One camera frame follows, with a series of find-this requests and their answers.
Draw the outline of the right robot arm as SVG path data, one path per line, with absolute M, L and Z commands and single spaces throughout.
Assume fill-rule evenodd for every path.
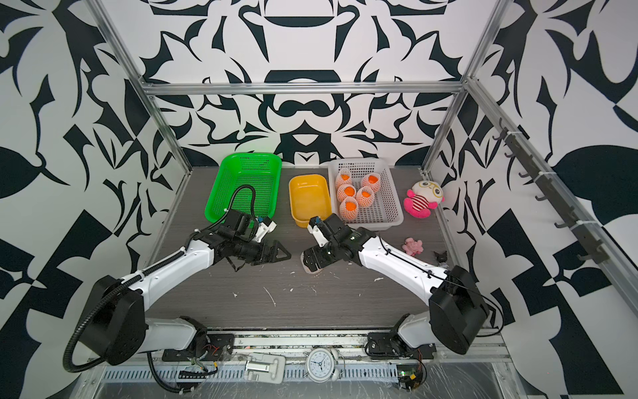
M 365 228 L 352 229 L 336 215 L 310 219 L 316 245 L 302 253 L 302 264 L 316 274 L 338 261 L 374 270 L 415 294 L 428 309 L 406 314 L 385 333 L 371 333 L 365 351 L 373 359 L 415 357 L 422 348 L 440 344 L 465 355 L 488 318 L 488 306 L 470 274 L 455 266 L 427 264 L 388 244 Z

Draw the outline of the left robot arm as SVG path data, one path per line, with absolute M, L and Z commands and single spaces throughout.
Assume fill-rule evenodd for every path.
M 196 229 L 174 254 L 125 277 L 99 279 L 63 352 L 64 369 L 83 372 L 103 362 L 119 365 L 138 353 L 164 350 L 206 357 L 210 343 L 204 324 L 185 316 L 153 319 L 147 311 L 186 279 L 222 260 L 262 265 L 291 259 L 279 241 L 265 239 L 275 227 L 269 218 L 231 209 L 221 220 Z

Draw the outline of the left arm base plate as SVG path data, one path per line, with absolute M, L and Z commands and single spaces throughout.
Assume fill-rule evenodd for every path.
M 187 362 L 197 358 L 201 362 L 218 362 L 229 358 L 234 351 L 235 336 L 231 333 L 199 334 L 184 350 L 164 350 L 163 362 Z

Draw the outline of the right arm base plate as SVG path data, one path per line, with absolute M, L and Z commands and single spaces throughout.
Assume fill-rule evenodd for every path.
M 418 348 L 409 347 L 397 333 L 369 332 L 364 352 L 373 360 L 433 360 L 437 349 L 433 343 L 425 344 Z

